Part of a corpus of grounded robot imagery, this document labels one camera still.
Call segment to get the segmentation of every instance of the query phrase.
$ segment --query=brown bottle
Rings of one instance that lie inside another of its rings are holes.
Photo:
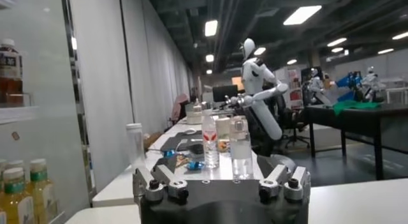
[[[4,39],[0,47],[0,103],[23,105],[22,58],[12,39]]]

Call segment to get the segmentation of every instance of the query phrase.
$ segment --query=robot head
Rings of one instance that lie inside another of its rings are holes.
[[[374,67],[373,66],[368,67],[367,68],[367,73],[374,73]]]
[[[312,77],[315,77],[317,74],[319,74],[319,70],[317,70],[316,68],[312,68]]]
[[[247,38],[241,46],[242,54],[244,55],[244,59],[248,59],[250,54],[255,50],[255,42]]]

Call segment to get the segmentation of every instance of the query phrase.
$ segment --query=yellow juice bottle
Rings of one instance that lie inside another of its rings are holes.
[[[47,161],[30,162],[30,192],[34,198],[34,216],[37,224],[47,224],[57,216],[57,200],[54,185],[48,179]]]
[[[0,159],[0,206],[4,195],[3,172],[6,169],[7,161]]]
[[[4,198],[3,209],[7,215],[7,224],[34,224],[34,203],[26,192],[24,171],[11,168],[3,173]]]
[[[26,170],[24,168],[24,161],[22,160],[13,160],[9,161],[6,165],[6,169],[10,168],[22,168],[24,172],[24,182],[25,182],[25,190],[28,191],[27,189],[30,186],[30,181],[26,178]]]

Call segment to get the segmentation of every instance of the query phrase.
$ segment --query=white table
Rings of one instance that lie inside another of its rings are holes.
[[[191,125],[176,124],[165,134],[161,135],[152,145],[151,149],[160,149],[163,144],[177,133],[183,132],[191,128]],[[196,125],[195,130],[201,130],[201,125]],[[146,167],[151,170],[158,159],[162,158],[159,151],[148,151],[146,153]],[[254,169],[254,178],[262,179],[263,175],[257,163],[256,154],[252,152],[252,162]],[[94,207],[107,207],[114,205],[130,205],[133,201],[133,170],[128,167],[119,174],[108,186],[101,190],[93,199]],[[175,171],[176,175],[183,177],[185,180],[231,180],[233,178],[231,157],[228,153],[220,155],[220,166],[214,170],[202,170],[201,172],[191,172],[185,167],[180,167]]]
[[[312,188],[310,224],[408,223],[408,179]],[[137,224],[137,205],[84,209],[67,224]]]

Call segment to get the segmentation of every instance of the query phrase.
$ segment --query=green cloth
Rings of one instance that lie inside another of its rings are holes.
[[[358,101],[347,100],[336,103],[333,106],[334,114],[338,116],[344,109],[373,109],[377,108],[379,103],[360,103]]]

